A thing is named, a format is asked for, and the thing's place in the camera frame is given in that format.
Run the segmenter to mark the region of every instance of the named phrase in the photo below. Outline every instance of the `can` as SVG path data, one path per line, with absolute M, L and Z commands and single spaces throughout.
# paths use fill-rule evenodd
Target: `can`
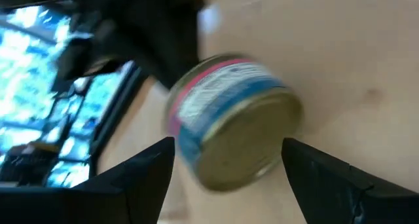
M 173 86 L 165 111 L 168 133 L 212 191 L 243 187 L 277 164 L 301 118 L 296 95 L 243 54 L 200 62 Z

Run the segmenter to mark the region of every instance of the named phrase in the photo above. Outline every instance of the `metal can lid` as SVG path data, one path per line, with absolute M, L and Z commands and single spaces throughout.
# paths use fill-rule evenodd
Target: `metal can lid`
M 282 141 L 302 117 L 299 99 L 273 89 L 233 108 L 202 143 L 195 172 L 212 191 L 231 191 L 262 176 L 281 159 Z

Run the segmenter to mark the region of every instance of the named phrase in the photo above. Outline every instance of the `black object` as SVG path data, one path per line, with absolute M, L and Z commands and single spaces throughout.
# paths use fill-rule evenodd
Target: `black object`
M 165 138 L 72 188 L 0 189 L 3 223 L 155 224 L 172 176 L 174 139 Z
M 171 88 L 198 63 L 197 15 L 203 0 L 0 0 L 0 8 L 46 5 L 71 16 L 70 41 L 58 59 L 65 80 L 116 71 L 134 60 Z
M 419 223 L 413 191 L 291 138 L 282 159 L 307 224 Z

